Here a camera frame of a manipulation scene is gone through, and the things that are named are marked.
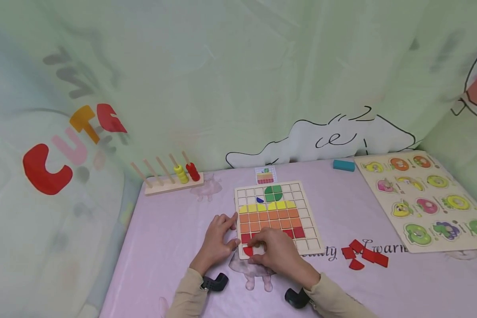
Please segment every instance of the loose red tile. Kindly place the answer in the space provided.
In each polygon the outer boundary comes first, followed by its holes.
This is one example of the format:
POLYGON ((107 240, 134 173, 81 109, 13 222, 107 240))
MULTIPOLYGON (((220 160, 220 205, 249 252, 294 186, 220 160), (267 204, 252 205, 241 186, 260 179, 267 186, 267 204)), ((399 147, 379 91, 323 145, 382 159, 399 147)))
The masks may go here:
POLYGON ((375 262, 375 252, 373 252, 370 249, 365 248, 364 251, 362 251, 362 258, 365 259, 366 261, 370 262, 375 262))
POLYGON ((242 234, 241 241, 242 241, 242 244, 248 244, 249 241, 251 241, 251 234, 249 233, 242 234))
POLYGON ((252 247, 244 247, 244 253, 249 256, 249 257, 252 257, 253 256, 253 248, 252 247))
POLYGON ((292 230, 283 230, 286 234, 288 234, 289 237, 293 239, 293 231, 292 230))
POLYGON ((301 239, 301 238, 306 237, 306 235, 303 233, 303 229, 301 227, 293 228, 293 234, 295 235, 295 238, 297 238, 297 239, 301 239))
POLYGON ((355 258, 355 253, 353 252, 353 248, 351 247, 343 247, 341 249, 341 251, 343 252, 343 255, 344 255, 344 258, 346 260, 350 260, 351 258, 355 258))
POLYGON ((385 268, 389 266, 389 258, 380 253, 375 253, 375 262, 376 264, 382 265, 385 268))
POLYGON ((363 248, 364 248, 364 245, 362 245, 359 241, 357 240, 353 240, 352 243, 350 243, 349 245, 351 248, 353 248, 354 251, 356 251, 357 253, 360 253, 362 252, 363 248))
POLYGON ((364 268, 364 264, 354 258, 350 263, 349 268, 353 269, 354 271, 360 271, 362 268, 364 268))

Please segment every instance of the wooden puzzle board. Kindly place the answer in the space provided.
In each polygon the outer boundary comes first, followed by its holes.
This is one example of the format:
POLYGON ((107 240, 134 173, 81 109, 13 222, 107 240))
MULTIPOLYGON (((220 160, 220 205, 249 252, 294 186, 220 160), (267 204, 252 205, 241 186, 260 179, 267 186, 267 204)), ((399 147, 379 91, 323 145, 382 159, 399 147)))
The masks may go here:
POLYGON ((477 249, 477 202, 425 151, 356 157, 412 253, 477 249))
POLYGON ((247 247, 249 240, 264 227, 280 228, 288 234, 301 255, 325 252, 300 181, 236 188, 235 208, 239 215, 237 236, 242 241, 238 249, 241 260, 265 253, 263 246, 247 247))

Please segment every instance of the blue wooden piece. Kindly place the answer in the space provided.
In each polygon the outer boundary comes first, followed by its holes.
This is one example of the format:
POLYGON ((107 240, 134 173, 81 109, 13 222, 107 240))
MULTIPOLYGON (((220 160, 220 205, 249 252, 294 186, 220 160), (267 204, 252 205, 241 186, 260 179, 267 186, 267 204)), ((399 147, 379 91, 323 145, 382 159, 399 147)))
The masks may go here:
POLYGON ((355 162, 335 160, 333 162, 333 168, 338 170, 355 171, 355 162))

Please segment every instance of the orange wooden tile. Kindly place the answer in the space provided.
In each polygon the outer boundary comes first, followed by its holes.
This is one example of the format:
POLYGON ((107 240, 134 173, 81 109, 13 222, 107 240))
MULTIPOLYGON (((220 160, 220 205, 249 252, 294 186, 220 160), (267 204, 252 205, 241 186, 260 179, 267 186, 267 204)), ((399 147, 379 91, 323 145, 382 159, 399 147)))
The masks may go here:
POLYGON ((258 213, 249 213, 248 216, 249 222, 258 222, 259 220, 258 213))
POLYGON ((292 224, 290 223, 290 219, 281 220, 281 228, 292 228, 292 224))
POLYGON ((269 220, 278 220, 278 218, 277 211, 269 211, 269 220))
POLYGON ((291 225, 293 227, 302 227, 302 223, 301 223, 301 220, 299 218, 294 218, 294 219, 290 219, 291 221, 291 225))
POLYGON ((279 218, 280 219, 287 219, 288 218, 288 210, 279 210, 279 218))
POLYGON ((279 220, 271 221, 271 228, 281 228, 281 223, 279 222, 279 220))
POLYGON ((260 222, 260 228, 264 228, 264 227, 270 227, 270 224, 268 221, 266 222, 260 222))
POLYGON ((259 213, 260 216, 260 221, 268 221, 269 220, 269 214, 266 212, 261 212, 259 213))
POLYGON ((299 211, 297 211, 296 208, 289 209, 288 214, 291 218, 298 218, 299 217, 299 211))
POLYGON ((260 224, 258 222, 254 222, 250 224, 251 232, 258 232, 261 230, 260 224))
POLYGON ((248 223, 249 222, 249 217, 247 214, 241 214, 238 216, 240 218, 241 223, 248 223))
POLYGON ((241 224, 240 225, 240 232, 241 233, 249 233, 249 223, 241 224))

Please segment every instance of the red bead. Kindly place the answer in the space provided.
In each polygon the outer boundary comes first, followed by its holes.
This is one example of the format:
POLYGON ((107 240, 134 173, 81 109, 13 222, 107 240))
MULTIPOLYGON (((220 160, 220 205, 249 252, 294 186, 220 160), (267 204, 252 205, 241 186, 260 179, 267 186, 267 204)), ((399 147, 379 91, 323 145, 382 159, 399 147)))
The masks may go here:
POLYGON ((189 173, 189 175, 191 175, 191 179, 193 181, 200 180, 200 174, 198 173, 198 170, 196 170, 194 163, 191 162, 191 164, 186 164, 185 168, 187 169, 187 172, 189 173))

